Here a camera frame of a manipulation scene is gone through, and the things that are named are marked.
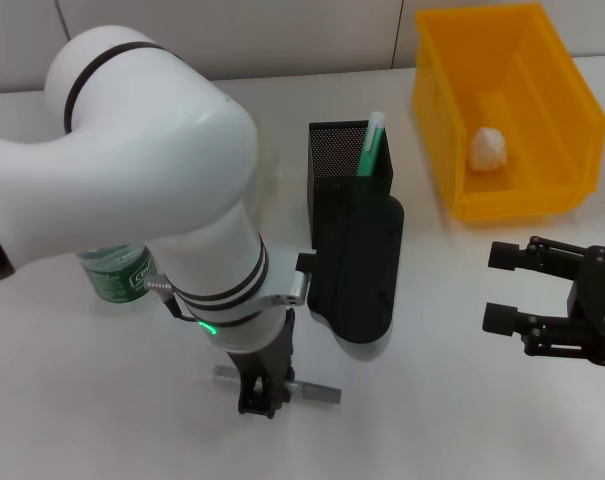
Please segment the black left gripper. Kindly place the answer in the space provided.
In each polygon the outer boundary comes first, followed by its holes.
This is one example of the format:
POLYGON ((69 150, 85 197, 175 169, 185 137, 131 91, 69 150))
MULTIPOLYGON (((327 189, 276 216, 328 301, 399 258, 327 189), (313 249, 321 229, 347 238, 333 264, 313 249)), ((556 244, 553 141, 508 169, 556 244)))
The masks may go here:
POLYGON ((289 403, 293 368, 293 331, 295 312, 285 310, 284 322, 275 338, 265 347, 250 353, 229 353, 240 376, 238 412, 270 418, 289 403))

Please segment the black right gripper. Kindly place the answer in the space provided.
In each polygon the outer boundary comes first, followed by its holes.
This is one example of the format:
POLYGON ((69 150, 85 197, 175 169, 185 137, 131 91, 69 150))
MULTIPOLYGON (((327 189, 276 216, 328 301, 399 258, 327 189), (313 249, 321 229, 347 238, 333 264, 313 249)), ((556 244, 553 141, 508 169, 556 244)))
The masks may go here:
POLYGON ((487 303, 482 329, 511 337, 518 334, 527 356, 585 358, 605 367, 605 247, 579 247, 532 236, 523 249, 494 241, 488 266, 525 269, 571 279, 567 317, 519 312, 487 303))

